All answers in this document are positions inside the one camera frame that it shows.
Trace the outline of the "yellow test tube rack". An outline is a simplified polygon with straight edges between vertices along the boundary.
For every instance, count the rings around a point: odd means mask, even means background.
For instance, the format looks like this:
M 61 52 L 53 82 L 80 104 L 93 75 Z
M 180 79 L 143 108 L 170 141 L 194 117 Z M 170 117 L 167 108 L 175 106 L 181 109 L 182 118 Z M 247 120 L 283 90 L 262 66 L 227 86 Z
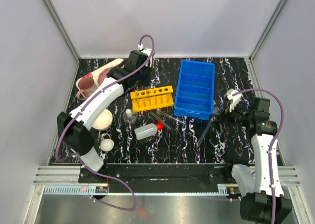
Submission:
M 135 102 L 135 92 L 131 92 L 130 98 L 132 102 L 132 108 L 135 112 L 142 112 L 174 106 L 172 93 L 173 93 L 172 86 L 151 88 L 150 89 L 151 104 L 148 104 L 146 100 L 146 90 L 140 90 L 138 91 L 139 107 L 137 107 L 137 104 Z

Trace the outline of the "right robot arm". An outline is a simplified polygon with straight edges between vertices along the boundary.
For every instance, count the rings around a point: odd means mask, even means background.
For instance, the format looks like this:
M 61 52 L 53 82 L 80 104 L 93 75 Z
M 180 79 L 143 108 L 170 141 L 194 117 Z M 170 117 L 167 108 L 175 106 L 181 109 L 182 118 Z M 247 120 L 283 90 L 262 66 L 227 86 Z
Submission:
M 292 210 L 285 198 L 277 164 L 277 123 L 269 119 L 270 100 L 254 97 L 249 112 L 236 110 L 241 95 L 235 90 L 225 94 L 227 107 L 220 112 L 220 122 L 227 120 L 247 130 L 254 151 L 255 170 L 245 162 L 232 161 L 223 170 L 227 182 L 236 182 L 241 194 L 240 216 L 256 224 L 281 224 Z

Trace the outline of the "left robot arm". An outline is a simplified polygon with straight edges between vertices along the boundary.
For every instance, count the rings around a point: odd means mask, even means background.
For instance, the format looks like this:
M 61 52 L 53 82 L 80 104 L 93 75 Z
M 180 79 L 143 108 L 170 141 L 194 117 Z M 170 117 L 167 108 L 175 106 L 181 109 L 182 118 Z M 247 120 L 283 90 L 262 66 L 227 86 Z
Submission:
M 104 162 L 94 148 L 95 139 L 90 130 L 103 111 L 125 90 L 144 83 L 150 76 L 154 51 L 139 45 L 124 60 L 117 58 L 81 77 L 76 85 L 83 103 L 70 113 L 57 116 L 59 140 L 55 159 L 62 162 L 76 156 L 90 169 L 89 177 L 100 183 L 106 178 Z

